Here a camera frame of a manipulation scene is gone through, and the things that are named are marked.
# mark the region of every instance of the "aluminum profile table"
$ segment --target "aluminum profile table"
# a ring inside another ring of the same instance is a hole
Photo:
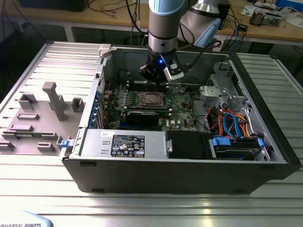
[[[31,84],[38,77],[42,81],[52,78],[56,83],[63,76],[64,80],[90,82],[98,64],[98,47],[98,44],[61,42],[44,45],[0,104],[1,129],[5,129],[18,108],[15,100],[22,91],[27,86],[40,89],[41,85]],[[303,161],[302,87],[279,60],[267,55],[239,54],[239,57]],[[62,68],[66,69],[70,61],[79,67],[62,75]],[[62,89],[58,94],[64,95],[64,99],[81,94],[85,100],[89,88],[77,85],[71,84],[74,87]],[[0,208],[40,214],[55,227],[302,226],[303,171],[283,181],[270,181],[251,195],[96,194],[81,192],[56,156],[1,155]]]

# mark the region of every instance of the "wooden desk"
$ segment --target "wooden desk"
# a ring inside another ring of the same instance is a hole
[[[252,41],[257,38],[261,39],[260,41],[264,43],[285,44],[283,43],[285,41],[303,42],[302,28],[289,24],[286,21],[282,21],[280,26],[253,26],[250,24],[250,17],[241,14],[243,7],[249,5],[249,3],[246,0],[231,0],[231,2],[236,18],[240,23],[249,26],[246,33],[246,41]],[[217,34],[232,35],[233,29],[230,27],[229,23],[225,23],[223,30],[219,30]]]
[[[7,0],[7,12],[9,14],[10,19],[16,22],[26,22],[24,18],[22,18],[18,11],[15,9],[11,1],[12,0]],[[112,0],[102,0],[101,4],[104,5],[112,2]],[[240,14],[242,11],[240,7],[248,5],[248,2],[246,0],[231,0],[231,2],[235,16],[239,19],[240,23],[249,26],[247,34],[245,36],[245,41],[302,45],[303,29],[293,26],[285,21],[282,21],[281,26],[279,27],[252,26],[249,23],[250,17]],[[107,6],[106,9],[114,9],[124,5],[125,2],[122,1],[117,5]],[[97,0],[93,2],[91,4],[91,7],[95,9],[100,9],[99,1]],[[101,12],[93,11],[89,8],[84,9],[84,11],[81,13],[63,10],[31,9],[22,7],[19,7],[19,9],[33,23],[63,26],[65,28],[67,39],[69,42],[74,42],[72,27],[89,27],[125,31],[130,31],[131,29],[131,20],[129,18],[126,8],[117,10],[116,18],[105,15]],[[141,27],[148,28],[148,20],[148,4],[141,4]],[[232,34],[233,29],[230,27],[229,23],[225,23],[223,30],[219,30],[217,32],[216,38],[220,40],[225,40],[228,36]]]

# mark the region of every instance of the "power supply label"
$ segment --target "power supply label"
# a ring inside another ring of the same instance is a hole
[[[144,136],[114,135],[111,156],[113,157],[144,157]]]

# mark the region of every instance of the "motherboard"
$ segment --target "motherboard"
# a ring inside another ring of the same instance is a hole
[[[119,85],[107,91],[104,99],[107,128],[196,131],[191,111],[192,95],[193,92],[180,85],[166,86],[161,92],[131,90]]]

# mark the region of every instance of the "gray robot arm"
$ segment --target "gray robot arm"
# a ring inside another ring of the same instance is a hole
[[[149,0],[149,6],[149,55],[139,72],[152,82],[179,79],[184,69],[176,55],[177,38],[205,47],[221,22],[218,0]],[[181,35],[180,22],[192,31],[194,40],[188,33]]]

